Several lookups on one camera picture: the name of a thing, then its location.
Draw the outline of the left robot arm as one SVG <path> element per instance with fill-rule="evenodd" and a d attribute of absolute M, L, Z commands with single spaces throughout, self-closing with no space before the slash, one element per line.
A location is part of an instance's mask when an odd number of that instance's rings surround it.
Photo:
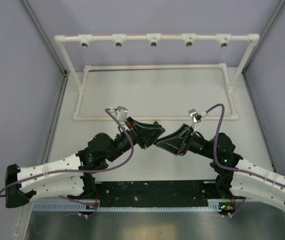
<path fill-rule="evenodd" d="M 95 195 L 94 173 L 103 173 L 108 162 L 124 153 L 133 156 L 134 146 L 147 149 L 165 132 L 158 123 L 141 123 L 128 117 L 123 132 L 111 138 L 96 134 L 87 147 L 63 159 L 50 163 L 19 167 L 9 165 L 5 175 L 5 207 L 18 208 L 38 199 L 56 196 L 89 199 Z"/>

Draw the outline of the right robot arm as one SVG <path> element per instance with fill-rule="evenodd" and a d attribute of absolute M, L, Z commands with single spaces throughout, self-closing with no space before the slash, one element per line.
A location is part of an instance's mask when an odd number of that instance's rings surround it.
<path fill-rule="evenodd" d="M 155 145 L 176 156 L 192 152 L 211 159 L 210 166 L 218 174 L 215 190 L 220 197 L 252 199 L 285 212 L 285 176 L 235 153 L 236 146 L 225 133 L 219 133 L 218 139 L 206 140 L 183 124 L 176 132 L 158 139 Z"/>

